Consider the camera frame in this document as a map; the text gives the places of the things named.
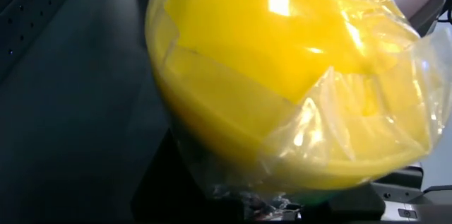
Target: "pegboard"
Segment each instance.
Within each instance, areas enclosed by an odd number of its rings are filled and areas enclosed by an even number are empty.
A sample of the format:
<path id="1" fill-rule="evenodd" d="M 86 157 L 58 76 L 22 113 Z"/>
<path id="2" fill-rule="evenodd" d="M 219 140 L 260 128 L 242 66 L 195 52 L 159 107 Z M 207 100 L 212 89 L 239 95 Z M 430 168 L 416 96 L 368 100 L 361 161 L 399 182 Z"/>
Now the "pegboard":
<path id="1" fill-rule="evenodd" d="M 0 83 L 65 0 L 0 0 Z"/>

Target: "clear plastic bag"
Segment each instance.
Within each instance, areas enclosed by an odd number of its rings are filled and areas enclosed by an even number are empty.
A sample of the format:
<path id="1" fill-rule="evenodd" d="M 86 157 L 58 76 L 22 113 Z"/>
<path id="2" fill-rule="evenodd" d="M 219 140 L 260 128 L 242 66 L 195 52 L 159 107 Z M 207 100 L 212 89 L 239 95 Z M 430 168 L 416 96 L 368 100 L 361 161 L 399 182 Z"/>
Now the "clear plastic bag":
<path id="1" fill-rule="evenodd" d="M 323 200 L 428 155 L 451 112 L 450 30 L 420 39 L 391 0 L 150 0 L 145 33 L 210 195 Z"/>

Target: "gray surface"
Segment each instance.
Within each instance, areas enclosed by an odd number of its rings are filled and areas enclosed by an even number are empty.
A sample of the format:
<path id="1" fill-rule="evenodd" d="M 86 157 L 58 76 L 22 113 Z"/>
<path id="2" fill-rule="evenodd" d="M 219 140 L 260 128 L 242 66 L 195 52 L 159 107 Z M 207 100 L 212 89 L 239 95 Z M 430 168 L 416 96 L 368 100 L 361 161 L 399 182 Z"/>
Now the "gray surface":
<path id="1" fill-rule="evenodd" d="M 0 86 L 0 222 L 130 220 L 167 128 L 146 0 L 67 0 Z"/>
<path id="2" fill-rule="evenodd" d="M 0 84 L 64 1 L 0 0 Z"/>

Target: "yellow ball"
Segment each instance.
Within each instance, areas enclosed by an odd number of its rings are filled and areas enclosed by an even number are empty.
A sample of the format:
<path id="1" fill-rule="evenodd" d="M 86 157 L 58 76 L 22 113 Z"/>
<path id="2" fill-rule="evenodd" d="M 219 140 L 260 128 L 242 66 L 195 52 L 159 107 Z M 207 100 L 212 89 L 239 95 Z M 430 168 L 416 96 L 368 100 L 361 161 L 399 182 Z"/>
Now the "yellow ball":
<path id="1" fill-rule="evenodd" d="M 391 0 L 151 0 L 146 38 L 170 109 L 265 190 L 351 187 L 431 148 Z"/>

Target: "black cable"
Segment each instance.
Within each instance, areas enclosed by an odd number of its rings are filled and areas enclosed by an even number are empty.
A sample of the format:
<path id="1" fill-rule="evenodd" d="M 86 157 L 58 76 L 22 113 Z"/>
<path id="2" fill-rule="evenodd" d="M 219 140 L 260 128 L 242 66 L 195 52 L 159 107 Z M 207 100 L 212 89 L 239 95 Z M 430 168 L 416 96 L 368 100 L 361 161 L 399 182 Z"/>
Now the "black cable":
<path id="1" fill-rule="evenodd" d="M 447 19 L 438 19 L 438 23 L 450 23 L 452 24 L 452 0 L 446 0 L 441 14 L 447 12 Z"/>
<path id="2" fill-rule="evenodd" d="M 438 23 L 450 23 L 452 24 L 452 7 L 447 10 L 447 19 L 438 19 Z"/>

